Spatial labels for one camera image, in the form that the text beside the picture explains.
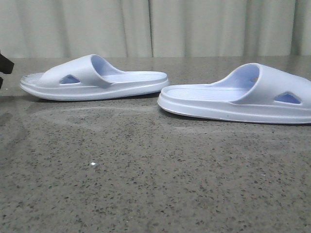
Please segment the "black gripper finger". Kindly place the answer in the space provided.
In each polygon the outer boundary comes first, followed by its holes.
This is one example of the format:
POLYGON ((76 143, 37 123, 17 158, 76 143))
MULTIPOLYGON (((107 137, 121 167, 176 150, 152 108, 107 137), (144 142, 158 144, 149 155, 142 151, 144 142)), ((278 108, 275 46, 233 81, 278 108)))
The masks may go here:
POLYGON ((0 54, 0 72, 3 74, 11 74, 14 68, 14 62, 0 54))

